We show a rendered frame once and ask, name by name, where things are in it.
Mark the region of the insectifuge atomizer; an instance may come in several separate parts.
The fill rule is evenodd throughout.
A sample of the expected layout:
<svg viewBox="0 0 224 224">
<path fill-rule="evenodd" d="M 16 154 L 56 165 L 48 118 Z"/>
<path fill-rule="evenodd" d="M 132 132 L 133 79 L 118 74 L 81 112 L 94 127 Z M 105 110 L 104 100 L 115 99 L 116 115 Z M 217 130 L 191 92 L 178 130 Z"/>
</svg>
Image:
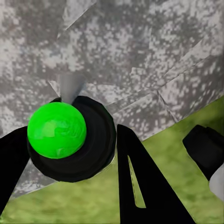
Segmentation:
<svg viewBox="0 0 224 224">
<path fill-rule="evenodd" d="M 117 148 L 113 117 L 98 101 L 80 96 L 83 75 L 57 73 L 60 96 L 41 106 L 27 128 L 33 165 L 57 182 L 78 182 L 101 173 L 112 163 Z"/>
</svg>

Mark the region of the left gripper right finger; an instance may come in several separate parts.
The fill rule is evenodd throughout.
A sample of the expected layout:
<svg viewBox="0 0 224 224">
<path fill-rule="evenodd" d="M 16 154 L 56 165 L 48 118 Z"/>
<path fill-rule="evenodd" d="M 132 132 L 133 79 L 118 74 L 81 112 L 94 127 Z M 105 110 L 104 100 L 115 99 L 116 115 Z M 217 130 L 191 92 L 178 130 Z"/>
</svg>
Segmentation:
<svg viewBox="0 0 224 224">
<path fill-rule="evenodd" d="M 117 126 L 120 224 L 196 224 L 134 130 Z M 128 156 L 146 209 L 135 205 Z"/>
</svg>

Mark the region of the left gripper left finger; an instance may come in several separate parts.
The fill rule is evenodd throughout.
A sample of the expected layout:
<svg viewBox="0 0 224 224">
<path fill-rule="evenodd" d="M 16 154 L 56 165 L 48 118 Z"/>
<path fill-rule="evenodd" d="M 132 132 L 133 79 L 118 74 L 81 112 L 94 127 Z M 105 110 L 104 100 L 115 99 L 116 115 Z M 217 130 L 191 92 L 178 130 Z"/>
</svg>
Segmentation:
<svg viewBox="0 0 224 224">
<path fill-rule="evenodd" d="M 0 215 L 30 158 L 27 128 L 18 128 L 0 139 Z"/>
</svg>

